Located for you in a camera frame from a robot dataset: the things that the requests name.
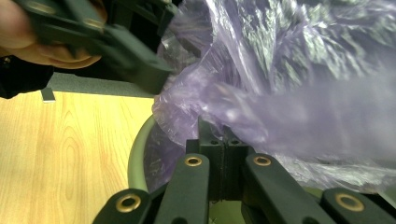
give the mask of brass grommet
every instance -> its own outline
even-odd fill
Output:
[[[254,158],[254,163],[260,166],[269,166],[271,165],[271,160],[264,156],[258,156]]]
[[[104,24],[101,21],[95,21],[92,19],[85,19],[84,23],[96,29],[103,30]]]
[[[35,1],[29,1],[27,3],[27,6],[29,8],[34,9],[34,10],[37,10],[37,11],[40,11],[40,12],[44,12],[44,13],[47,13],[47,14],[51,14],[51,15],[55,14],[55,12],[56,12],[55,9],[53,9],[52,7],[43,5],[41,3],[37,3]]]
[[[353,204],[348,204],[343,201],[343,199],[349,199],[353,202]],[[356,197],[345,194],[345,193],[337,193],[335,195],[335,200],[339,205],[344,207],[345,209],[352,211],[352,212],[361,212],[364,210],[364,204],[361,200],[357,199]]]
[[[124,203],[126,200],[133,200],[134,202],[131,204],[125,205]],[[134,211],[136,208],[138,208],[141,203],[142,203],[142,200],[140,199],[139,196],[137,196],[135,194],[127,194],[127,195],[120,197],[117,200],[116,207],[117,207],[117,210],[121,213],[129,213],[129,212]]]
[[[202,164],[202,160],[199,157],[188,157],[184,162],[188,166],[199,166]]]

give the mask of wooden surface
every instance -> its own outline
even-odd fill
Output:
[[[128,188],[151,99],[55,92],[0,99],[0,223],[92,223]]]

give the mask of plastic bag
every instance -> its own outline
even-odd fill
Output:
[[[304,186],[396,183],[393,1],[185,0],[159,55],[176,76],[153,113],[175,146],[205,115]]]

